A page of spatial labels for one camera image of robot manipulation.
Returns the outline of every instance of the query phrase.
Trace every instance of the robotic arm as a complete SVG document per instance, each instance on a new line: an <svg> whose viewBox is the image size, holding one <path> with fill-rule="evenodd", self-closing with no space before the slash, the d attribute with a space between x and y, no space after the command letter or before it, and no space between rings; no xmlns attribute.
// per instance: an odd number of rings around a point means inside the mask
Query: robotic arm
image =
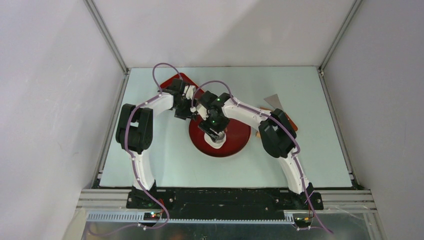
<svg viewBox="0 0 424 240"><path fill-rule="evenodd" d="M191 107L194 90L195 86L189 85L180 79L174 79L169 87L163 89L162 94L158 98L138 109L131 119L132 123L138 122L138 126L130 126L128 149L135 156L132 160L136 161L136 171L141 178L140 181L143 187L150 190L155 183L155 178L150 168L148 150L153 138L153 118L165 110L175 108L176 118L195 119L197 115L200 115L203 121L199 124L199 128L205 132L206 142L216 149L219 149L225 143L225 129L230 119L238 120L258 130L265 151L278 159L287 177L289 190L298 195L304 192L301 175L293 156L293 153L296 152L296 146L289 136L277 127L275 122L262 115L273 116L295 138L296 133L282 110L262 110L242 103L236 98L233 98L234 102L228 93L223 93L218 97L209 91L206 91L198 100L194 100L194 107ZM122 149L125 149L126 125L130 113L135 107L135 105L125 104L121 109L116 140L121 144ZM311 193L313 191L313 189L310 189L313 188L312 184L306 177L303 177L303 179L305 186L308 186L308 192ZM137 189L141 189L136 179L134 179L133 185Z"/></svg>

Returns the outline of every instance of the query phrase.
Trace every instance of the red plate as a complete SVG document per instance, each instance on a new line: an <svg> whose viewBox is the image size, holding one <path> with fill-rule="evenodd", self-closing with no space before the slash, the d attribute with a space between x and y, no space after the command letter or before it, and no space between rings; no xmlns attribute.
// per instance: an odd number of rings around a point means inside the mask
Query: red plate
<svg viewBox="0 0 424 240"><path fill-rule="evenodd" d="M181 73L181 77L185 82L188 82L192 85L195 85L196 88L199 86L195 84L190 78L188 78L184 73ZM169 86L173 79L178 78L178 75L174 75L164 83L160 85L161 88L166 88ZM196 98L199 98L204 93L203 90L199 90L196 93ZM197 120L191 120L189 127L188 127L188 133L190 135L190 139L193 142L194 146L201 151L202 153L212 156L212 157L228 157L231 155L234 155L238 153L240 150L242 150L246 144L249 141L249 138L251 136L251 127L238 121L235 119L230 119L229 124L227 126L226 134L226 140L225 143L222 145L221 148L215 149L211 147L206 141L205 141L205 133L200 130L199 123L201 121L201 117L197 116Z"/></svg>

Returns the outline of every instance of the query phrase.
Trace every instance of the metal frame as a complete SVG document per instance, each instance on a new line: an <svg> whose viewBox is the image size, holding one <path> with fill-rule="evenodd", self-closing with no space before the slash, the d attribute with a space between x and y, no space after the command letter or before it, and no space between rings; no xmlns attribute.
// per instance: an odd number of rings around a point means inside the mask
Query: metal frame
<svg viewBox="0 0 424 240"><path fill-rule="evenodd" d="M131 69L128 69L125 61L119 52L118 47L116 46L115 41L113 40L99 10L94 3L94 0L84 0L88 11L93 17L94 22L96 23L100 33L103 35L104 40L109 46L113 56L115 57L117 63L119 64L122 71L125 73L125 77L122 81L122 84L119 89L118 97L115 101L115 109L110 117L109 126L107 129L107 135L104 138L103 149L99 159L97 161L96 170L93 174L93 179L91 182L91 186L94 181L99 178L102 174L103 167L105 165L106 156L109 151L110 143L113 137L114 128L118 119L118 115L120 112L121 103L124 97L124 93L126 90L126 86L129 80ZM317 73L319 75L319 79L321 81L322 89L328 104L328 109L331 114L331 118L333 120L334 128L336 130L336 134L340 143L340 147L343 153L343 157L346 162L346 167L351 174L351 179L356 181L359 184L358 178L355 175L355 168L352 166L351 160L349 158L349 154L346 148L345 141L343 139L342 131L340 129L339 121L337 119L337 114L334 109L326 82L324 78L324 69L327 66L333 52L335 51L337 45L342 39L344 33L346 32L348 26L350 25L354 15L358 11L361 6L362 0L355 0L343 21L337 35L335 36L330 48L328 49L322 63L319 67L317 67ZM98 217L95 214L107 214L107 216L103 216L105 221L109 222L122 222L123 215L132 215L136 216L134 219L140 219L140 212L150 212L151 209L127 209L127 197L130 189L83 189L81 191L76 211L86 210L88 214L94 214L93 216ZM368 233L371 240L386 240L386 236L384 234L384 230L381 225L380 217L377 212L376 205L374 203L373 196L370 190L319 190L317 189L322 196L322 202L324 205L324 210L318 210L318 213L321 214L363 214L364 220L366 222ZM286 211L287 216L293 216L293 214L306 214L308 211L306 210L290 210ZM172 221L178 223L181 219L173 219ZM184 220L183 222L187 223L196 223L196 220Z"/></svg>

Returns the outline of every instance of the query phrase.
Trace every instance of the light blue table surface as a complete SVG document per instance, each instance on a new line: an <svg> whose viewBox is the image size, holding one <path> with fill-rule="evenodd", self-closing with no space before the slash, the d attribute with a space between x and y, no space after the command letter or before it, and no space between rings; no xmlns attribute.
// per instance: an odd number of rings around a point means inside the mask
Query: light blue table surface
<svg viewBox="0 0 424 240"><path fill-rule="evenodd" d="M317 70L313 66L294 67L180 67L200 85L210 80L227 83L233 95L255 107L269 106L264 98L278 94L284 111L298 126L300 162L316 188L351 187L336 131ZM173 75L171 68L156 69L156 79L164 82ZM224 86L203 87L217 95ZM122 104L139 104L157 94L151 68L133 68ZM160 187L287 187L287 180L276 158L269 156L261 140L251 137L237 154L216 158L203 154L189 137L189 121L174 118L165 111L153 120L150 164ZM108 151L100 185L129 187L133 171L127 153L115 141Z"/></svg>

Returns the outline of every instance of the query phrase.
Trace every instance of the white wall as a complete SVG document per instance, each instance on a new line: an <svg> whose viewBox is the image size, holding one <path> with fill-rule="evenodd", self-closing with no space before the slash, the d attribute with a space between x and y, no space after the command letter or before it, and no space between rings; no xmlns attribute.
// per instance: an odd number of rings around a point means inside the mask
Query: white wall
<svg viewBox="0 0 424 240"><path fill-rule="evenodd" d="M364 1L324 71L390 240L424 234L424 1Z"/></svg>
<svg viewBox="0 0 424 240"><path fill-rule="evenodd" d="M82 0L0 2L0 235L58 240L123 78Z"/></svg>
<svg viewBox="0 0 424 240"><path fill-rule="evenodd" d="M125 63L317 66L353 0L97 0Z"/></svg>

